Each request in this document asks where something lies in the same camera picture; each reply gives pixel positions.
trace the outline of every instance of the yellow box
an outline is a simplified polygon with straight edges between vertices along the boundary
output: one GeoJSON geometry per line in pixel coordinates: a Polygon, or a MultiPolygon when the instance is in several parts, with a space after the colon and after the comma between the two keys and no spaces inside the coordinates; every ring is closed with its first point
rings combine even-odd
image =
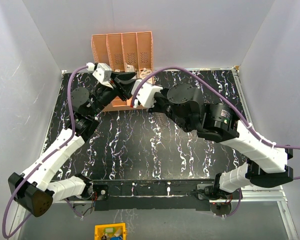
{"type": "MultiPolygon", "coordinates": [[[[114,224],[104,224],[104,225],[96,225],[94,227],[94,240],[101,240],[101,237],[105,235],[106,229],[114,228],[114,233],[119,229],[122,229],[122,237],[123,240],[127,240],[127,231],[126,231],[126,224],[122,223],[114,223],[114,224]]],[[[114,237],[114,233],[109,233],[108,236],[114,237]]]]}

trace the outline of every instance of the orange desk organizer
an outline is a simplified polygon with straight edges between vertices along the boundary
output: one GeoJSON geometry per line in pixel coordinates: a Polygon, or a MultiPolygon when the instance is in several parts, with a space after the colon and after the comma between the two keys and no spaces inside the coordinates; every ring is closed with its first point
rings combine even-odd
{"type": "MultiPolygon", "coordinates": [[[[106,63],[113,71],[127,72],[132,65],[139,77],[141,72],[154,70],[154,51],[151,31],[92,35],[91,48],[96,63],[106,63]]],[[[132,110],[131,99],[116,97],[104,111],[132,110]]]]}

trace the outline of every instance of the black and white marble surface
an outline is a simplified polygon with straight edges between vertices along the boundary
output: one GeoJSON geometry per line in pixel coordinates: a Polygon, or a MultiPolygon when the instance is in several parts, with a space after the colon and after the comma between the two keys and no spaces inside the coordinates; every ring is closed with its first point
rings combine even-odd
{"type": "MultiPolygon", "coordinates": [[[[243,113],[231,70],[198,70],[194,74],[228,98],[243,113]]],[[[70,74],[62,77],[60,92],[49,126],[45,147],[57,138],[69,118],[66,86],[70,74]]],[[[90,73],[78,73],[76,86],[93,89],[97,83],[90,73]]],[[[201,88],[207,103],[221,100],[197,81],[180,71],[165,71],[155,83],[172,87],[189,83],[201,88]]],[[[165,126],[155,114],[144,110],[102,112],[100,125],[58,171],[55,180],[82,173],[93,180],[213,179],[217,173],[243,164],[245,157],[230,147],[185,133],[165,117],[165,126]]]]}

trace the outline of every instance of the white enclosure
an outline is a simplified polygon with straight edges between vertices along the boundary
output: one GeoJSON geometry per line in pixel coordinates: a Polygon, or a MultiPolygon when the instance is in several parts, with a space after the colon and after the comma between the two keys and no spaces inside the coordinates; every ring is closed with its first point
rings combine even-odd
{"type": "MultiPolygon", "coordinates": [[[[141,31],[156,69],[241,65],[255,128],[300,145],[300,0],[0,0],[0,229],[7,179],[41,152],[61,70],[93,61],[93,34],[141,31]]],[[[300,176],[300,151],[289,165],[300,176]]],[[[300,238],[300,180],[284,190],[300,238]]]]}
{"type": "Polygon", "coordinates": [[[154,67],[240,65],[273,0],[23,0],[56,63],[93,61],[91,35],[152,31],[154,67]]]}

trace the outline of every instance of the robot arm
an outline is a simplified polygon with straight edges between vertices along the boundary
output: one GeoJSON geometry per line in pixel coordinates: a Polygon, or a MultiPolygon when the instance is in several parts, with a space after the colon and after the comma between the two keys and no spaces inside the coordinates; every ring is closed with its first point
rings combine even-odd
{"type": "MultiPolygon", "coordinates": [[[[132,94],[140,82],[136,81],[132,94]]],[[[293,169],[287,165],[293,157],[290,149],[257,140],[230,107],[205,103],[199,88],[181,83],[169,89],[146,82],[136,98],[148,112],[165,114],[183,131],[196,130],[199,138],[229,146],[248,157],[242,166],[217,174],[214,186],[202,190],[207,198],[217,199],[251,184],[273,188],[293,180],[293,169]]]]}
{"type": "Polygon", "coordinates": [[[126,101],[132,96],[131,91],[136,81],[135,72],[113,72],[104,63],[99,63],[94,70],[93,76],[98,83],[93,91],[78,87],[71,92],[75,120],[75,136],[72,140],[64,147],[59,148],[72,135],[69,121],[66,128],[61,131],[57,139],[38,160],[21,174],[14,172],[8,179],[10,191],[13,193],[20,182],[38,164],[41,164],[14,198],[35,217],[40,217],[53,203],[62,199],[71,196],[89,198],[92,195],[93,182],[81,174],[61,181],[51,182],[51,180],[68,158],[94,134],[99,125],[96,116],[116,97],[126,101]],[[58,151],[43,162],[43,159],[55,149],[58,151]]]}

